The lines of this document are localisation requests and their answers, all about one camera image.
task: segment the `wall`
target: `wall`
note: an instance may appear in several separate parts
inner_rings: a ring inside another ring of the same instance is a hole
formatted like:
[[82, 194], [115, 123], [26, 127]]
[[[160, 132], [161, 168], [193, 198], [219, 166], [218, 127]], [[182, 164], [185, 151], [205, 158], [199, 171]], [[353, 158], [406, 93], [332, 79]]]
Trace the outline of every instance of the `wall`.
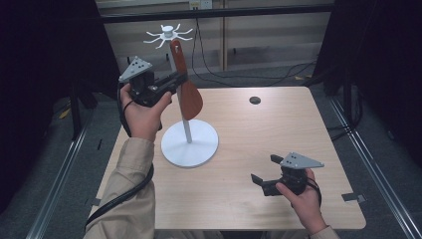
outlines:
[[[188, 10], [188, 2], [186, 0], [97, 0], [102, 15]], [[333, 0], [214, 0], [213, 8], [313, 5], [332, 2]], [[204, 51], [207, 55], [205, 57], [215, 56], [218, 58], [218, 61], [210, 61], [212, 62], [211, 65], [218, 67], [219, 70], [228, 70], [231, 65], [236, 64], [233, 59], [229, 59], [229, 54], [234, 49], [286, 48], [301, 45], [305, 46], [303, 48], [304, 51], [312, 53], [298, 53], [298, 56], [302, 56], [302, 58], [297, 57], [296, 62], [315, 60], [320, 43], [323, 40], [328, 19], [329, 13], [310, 13], [199, 19], [199, 25]], [[154, 37], [147, 35], [146, 32], [160, 33], [161, 25], [170, 25], [175, 28], [179, 23], [181, 24], [179, 32], [193, 29], [190, 34], [185, 35], [187, 38], [193, 38], [196, 29], [196, 21], [194, 19], [106, 24], [105, 28], [117, 58], [132, 56], [144, 58], [144, 56], [150, 55], [158, 55], [164, 58], [167, 48], [155, 49], [155, 47], [159, 46], [160, 42], [157, 41], [153, 44], [143, 43], [143, 41], [154, 39]], [[193, 41], [183, 42], [182, 45], [185, 56], [190, 56], [193, 49]]]

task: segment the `white spider-shaped object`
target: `white spider-shaped object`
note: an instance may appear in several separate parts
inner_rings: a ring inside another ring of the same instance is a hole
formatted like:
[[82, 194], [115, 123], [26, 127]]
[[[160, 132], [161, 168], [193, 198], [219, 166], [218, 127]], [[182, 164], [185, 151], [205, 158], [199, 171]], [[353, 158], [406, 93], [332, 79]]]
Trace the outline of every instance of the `white spider-shaped object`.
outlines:
[[154, 36], [154, 37], [158, 36], [157, 39], [152, 40], [152, 41], [143, 41], [143, 42], [144, 43], [153, 43], [153, 42], [161, 39], [162, 40], [161, 44], [158, 47], [155, 48], [155, 49], [158, 49], [158, 48], [162, 47], [162, 45], [164, 44], [165, 41], [171, 41], [175, 38], [178, 38], [178, 39], [181, 39], [181, 40], [184, 40], [184, 41], [192, 40], [192, 38], [186, 39], [186, 38], [182, 38], [182, 37], [179, 36], [180, 34], [190, 33], [192, 31], [192, 29], [190, 29], [189, 31], [184, 32], [184, 33], [177, 33], [176, 31], [179, 30], [179, 27], [180, 27], [180, 23], [179, 23], [179, 25], [177, 25], [177, 28], [174, 29], [174, 30], [173, 30], [172, 26], [162, 26], [161, 25], [162, 33], [160, 33], [160, 34], [152, 34], [150, 32], [146, 32], [150, 36]]

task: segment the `metal rail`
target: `metal rail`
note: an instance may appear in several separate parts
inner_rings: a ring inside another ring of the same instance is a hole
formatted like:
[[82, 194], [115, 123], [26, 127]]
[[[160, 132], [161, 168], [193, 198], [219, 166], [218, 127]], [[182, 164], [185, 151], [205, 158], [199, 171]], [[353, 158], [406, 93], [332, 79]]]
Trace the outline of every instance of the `metal rail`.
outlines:
[[50, 189], [49, 195], [44, 201], [43, 207], [38, 212], [38, 215], [26, 237], [27, 239], [43, 238], [47, 226], [50, 223], [51, 217], [53, 216], [56, 205], [59, 201], [60, 195], [62, 194], [69, 173], [72, 169], [72, 165], [84, 141], [85, 135], [87, 133], [87, 126], [90, 125], [93, 121], [93, 115], [93, 111], [89, 111], [88, 119], [86, 120], [81, 133], [77, 139], [72, 142], [68, 154], [63, 161], [62, 167], [60, 168], [52, 188]]
[[[343, 115], [343, 108], [341, 107], [339, 101], [335, 98], [331, 98], [330, 101], [338, 119], [341, 121], [341, 124], [343, 126], [347, 126], [347, 119]], [[366, 147], [359, 133], [353, 129], [350, 130], [348, 136], [407, 238], [422, 238], [422, 234], [412, 218], [412, 215], [397, 196], [388, 180], [385, 178], [382, 170], [379, 168], [372, 154], [369, 152], [369, 149]]]
[[257, 15], [299, 14], [331, 12], [334, 4], [296, 5], [282, 7], [259, 7], [259, 8], [222, 8], [209, 10], [186, 10], [173, 12], [155, 12], [142, 14], [110, 14], [93, 18], [63, 19], [61, 23], [68, 24], [109, 24], [125, 22], [147, 22], [175, 19], [218, 18], [218, 17], [241, 17]]

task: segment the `hand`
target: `hand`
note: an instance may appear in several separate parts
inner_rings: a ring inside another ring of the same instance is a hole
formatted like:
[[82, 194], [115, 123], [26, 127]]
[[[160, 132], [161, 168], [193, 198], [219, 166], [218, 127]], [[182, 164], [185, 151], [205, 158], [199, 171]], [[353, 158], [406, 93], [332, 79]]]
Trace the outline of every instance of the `hand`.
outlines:
[[[309, 168], [307, 168], [307, 175], [308, 178], [316, 179], [314, 172]], [[327, 227], [319, 210], [317, 192], [313, 188], [307, 186], [301, 195], [295, 195], [281, 182], [278, 182], [276, 187], [292, 203], [302, 225], [311, 235]]]
[[[120, 89], [120, 101], [123, 108], [132, 101], [129, 94], [130, 89], [130, 84], [126, 84]], [[140, 106], [135, 102], [130, 103], [124, 111], [124, 116], [131, 136], [154, 142], [160, 126], [161, 114], [170, 103], [170, 92], [165, 93], [152, 108]]]

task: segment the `white round base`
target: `white round base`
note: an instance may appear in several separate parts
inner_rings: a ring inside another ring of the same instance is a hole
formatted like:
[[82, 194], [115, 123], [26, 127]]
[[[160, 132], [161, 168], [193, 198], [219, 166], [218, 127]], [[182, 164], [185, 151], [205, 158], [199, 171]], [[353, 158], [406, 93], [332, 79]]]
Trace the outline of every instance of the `white round base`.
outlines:
[[180, 167], [196, 167], [211, 159], [218, 146], [217, 131], [208, 122], [189, 121], [192, 142], [188, 142], [180, 121], [171, 126], [162, 137], [161, 150], [167, 160]]

